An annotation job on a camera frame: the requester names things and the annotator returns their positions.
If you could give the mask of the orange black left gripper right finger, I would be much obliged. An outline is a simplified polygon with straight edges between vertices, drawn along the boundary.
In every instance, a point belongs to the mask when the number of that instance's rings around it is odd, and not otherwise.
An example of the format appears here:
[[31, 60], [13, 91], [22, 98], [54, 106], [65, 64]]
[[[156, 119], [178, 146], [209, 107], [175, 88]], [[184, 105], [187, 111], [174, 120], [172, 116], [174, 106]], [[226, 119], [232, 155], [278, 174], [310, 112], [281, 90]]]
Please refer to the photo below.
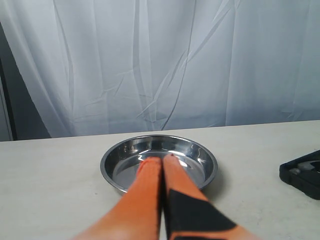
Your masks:
[[164, 217], [169, 240], [258, 240], [230, 220], [198, 189], [173, 154], [163, 160]]

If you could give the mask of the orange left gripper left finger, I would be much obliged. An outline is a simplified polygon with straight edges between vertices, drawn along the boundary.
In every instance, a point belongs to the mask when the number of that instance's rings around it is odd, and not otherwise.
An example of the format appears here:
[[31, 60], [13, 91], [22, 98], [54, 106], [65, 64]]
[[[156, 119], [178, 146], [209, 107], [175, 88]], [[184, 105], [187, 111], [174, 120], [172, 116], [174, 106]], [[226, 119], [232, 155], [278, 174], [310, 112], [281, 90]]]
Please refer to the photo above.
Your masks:
[[161, 224], [162, 161], [148, 157], [127, 193], [75, 240], [157, 240]]

